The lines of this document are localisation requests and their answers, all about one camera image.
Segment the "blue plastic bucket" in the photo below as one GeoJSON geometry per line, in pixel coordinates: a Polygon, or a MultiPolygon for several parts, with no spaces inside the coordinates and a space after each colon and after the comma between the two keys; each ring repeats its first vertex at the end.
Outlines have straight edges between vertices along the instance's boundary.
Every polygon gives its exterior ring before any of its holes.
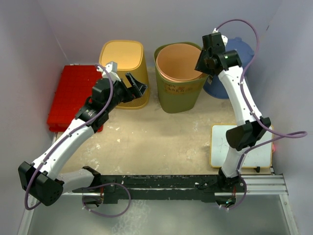
{"type": "MultiPolygon", "coordinates": [[[[240,77],[243,69],[248,65],[248,63],[252,60],[254,56],[254,50],[250,47],[249,44],[244,42],[242,38],[235,37],[233,39],[228,39],[228,42],[225,46],[226,51],[235,50],[237,51],[240,60],[242,62],[241,68],[232,67],[227,71],[223,71],[221,75],[231,75],[234,79],[235,85],[238,87],[238,83],[240,81],[240,77]]],[[[212,97],[218,99],[229,99],[227,89],[224,87],[225,77],[220,80],[218,76],[207,77],[203,89],[206,93],[211,95],[212,97]]]]}

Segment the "pink bin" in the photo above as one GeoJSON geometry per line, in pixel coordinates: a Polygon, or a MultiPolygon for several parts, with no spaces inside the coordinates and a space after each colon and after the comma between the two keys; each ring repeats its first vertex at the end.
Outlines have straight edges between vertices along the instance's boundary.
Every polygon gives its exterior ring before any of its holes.
{"type": "Polygon", "coordinates": [[[183,82],[199,79],[202,73],[195,70],[201,50],[186,43],[165,46],[156,57],[160,73],[171,81],[183,82]]]}

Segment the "yellow ribbed waste basket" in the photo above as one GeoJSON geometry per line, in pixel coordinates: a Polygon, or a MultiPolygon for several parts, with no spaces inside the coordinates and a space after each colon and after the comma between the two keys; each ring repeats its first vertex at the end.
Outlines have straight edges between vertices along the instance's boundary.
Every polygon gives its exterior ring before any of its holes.
{"type": "Polygon", "coordinates": [[[106,42],[99,55],[99,64],[117,63],[117,74],[125,85],[130,87],[125,74],[130,73],[139,82],[149,85],[149,78],[142,43],[131,40],[112,40],[106,42]]]}

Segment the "olive green ribbed bin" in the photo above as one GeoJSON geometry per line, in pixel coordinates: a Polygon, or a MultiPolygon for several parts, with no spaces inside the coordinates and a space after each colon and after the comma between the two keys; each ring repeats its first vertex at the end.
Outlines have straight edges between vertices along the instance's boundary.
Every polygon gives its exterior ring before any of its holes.
{"type": "MultiPolygon", "coordinates": [[[[191,42],[180,42],[196,46],[201,50],[201,47],[191,42]]],[[[157,68],[156,58],[163,45],[157,48],[154,52],[154,62],[156,69],[157,94],[162,109],[170,114],[185,112],[192,109],[199,97],[200,91],[206,81],[207,74],[202,73],[199,79],[192,81],[176,82],[171,81],[160,73],[157,68]]]]}

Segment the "red plastic tray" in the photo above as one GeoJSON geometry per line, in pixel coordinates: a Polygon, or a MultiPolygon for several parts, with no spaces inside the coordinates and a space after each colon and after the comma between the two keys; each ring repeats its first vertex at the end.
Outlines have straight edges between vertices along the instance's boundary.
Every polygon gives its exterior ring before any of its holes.
{"type": "Polygon", "coordinates": [[[67,129],[100,78],[94,65],[64,66],[47,118],[51,132],[67,129]]]}

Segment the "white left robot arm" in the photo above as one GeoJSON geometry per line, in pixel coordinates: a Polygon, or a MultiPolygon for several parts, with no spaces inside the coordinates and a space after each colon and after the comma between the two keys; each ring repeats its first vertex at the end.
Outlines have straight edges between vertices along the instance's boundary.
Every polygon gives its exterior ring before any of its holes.
{"type": "Polygon", "coordinates": [[[25,190],[24,205],[27,210],[31,195],[45,206],[55,203],[62,193],[86,188],[90,192],[99,190],[100,174],[90,167],[61,176],[60,171],[73,153],[109,119],[109,112],[121,102],[127,103],[144,95],[148,86],[137,81],[130,73],[125,74],[130,83],[126,87],[113,73],[99,79],[92,88],[82,108],[67,130],[56,142],[32,163],[23,162],[18,173],[25,190]]]}

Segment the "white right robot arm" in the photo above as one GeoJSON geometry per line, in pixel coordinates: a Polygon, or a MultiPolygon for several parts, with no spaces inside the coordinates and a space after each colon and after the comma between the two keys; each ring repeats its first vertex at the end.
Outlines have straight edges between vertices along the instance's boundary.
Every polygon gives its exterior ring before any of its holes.
{"type": "Polygon", "coordinates": [[[204,35],[202,42],[195,70],[219,78],[235,113],[237,126],[225,134],[229,149],[216,182],[220,190],[230,191],[242,182],[240,171],[245,150],[262,138],[271,121],[255,107],[237,51],[225,49],[227,38],[219,32],[213,32],[204,35]]]}

